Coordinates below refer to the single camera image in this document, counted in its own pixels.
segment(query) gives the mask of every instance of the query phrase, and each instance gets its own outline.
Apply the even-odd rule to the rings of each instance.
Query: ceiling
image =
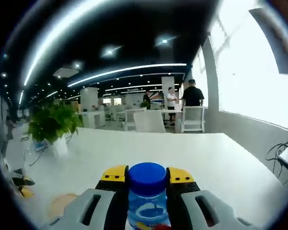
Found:
[[[46,40],[50,31],[48,26],[55,28],[52,20],[71,2],[39,1],[38,5],[32,5],[28,1],[27,5],[22,5],[23,11],[18,10],[18,16],[13,17],[23,20],[10,32],[3,52],[6,57],[2,57],[0,62],[1,91],[13,108],[18,108],[21,91],[24,94],[20,107],[26,108],[45,100],[55,91],[58,93],[46,100],[77,96],[80,89],[88,86],[98,87],[99,96],[103,96],[111,88],[161,84],[161,77],[169,76],[168,73],[175,77],[175,83],[180,84],[190,70],[200,44],[207,37],[207,28],[218,1],[127,0],[103,4],[55,40],[24,86],[34,50]],[[167,43],[161,42],[156,46],[158,38],[161,41],[165,38]],[[107,46],[119,47],[114,57],[101,57],[102,50]],[[80,67],[76,68],[75,63],[79,63]],[[100,73],[164,63],[185,63],[186,66],[131,69],[68,87],[73,82]],[[53,76],[62,67],[79,72],[69,78]],[[143,88],[155,89],[155,86]]]

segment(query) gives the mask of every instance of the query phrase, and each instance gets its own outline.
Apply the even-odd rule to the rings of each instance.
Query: air vent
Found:
[[[73,69],[66,69],[66,68],[60,68],[58,71],[56,71],[53,76],[55,77],[61,77],[61,78],[70,78],[71,76],[79,73],[79,71],[73,70]]]

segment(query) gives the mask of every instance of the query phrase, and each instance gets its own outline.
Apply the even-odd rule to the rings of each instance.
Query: green plant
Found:
[[[70,107],[52,105],[40,109],[33,115],[29,124],[29,134],[37,141],[46,139],[53,144],[62,138],[64,133],[78,134],[77,127],[82,126],[81,119]]]
[[[149,102],[143,101],[143,102],[140,104],[140,107],[141,107],[141,108],[149,107]]]

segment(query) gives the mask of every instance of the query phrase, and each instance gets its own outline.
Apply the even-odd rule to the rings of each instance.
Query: person in white shirt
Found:
[[[169,87],[168,89],[168,95],[167,95],[167,99],[168,99],[168,109],[169,110],[175,110],[175,104],[176,101],[179,100],[176,96],[175,96],[175,89],[172,87]],[[170,121],[170,125],[174,126],[174,122],[175,122],[175,113],[169,114],[169,121]]]

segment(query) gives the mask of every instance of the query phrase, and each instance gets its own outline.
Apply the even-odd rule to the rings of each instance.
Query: gray wall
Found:
[[[266,161],[266,153],[274,145],[288,141],[288,131],[249,117],[220,112],[218,105],[218,82],[216,62],[209,38],[203,45],[205,65],[207,69],[209,108],[205,113],[205,131],[207,133],[225,133],[234,141],[253,154],[261,163],[272,171],[273,161]],[[276,164],[275,174],[280,171]],[[283,168],[279,180],[288,179],[288,170]]]

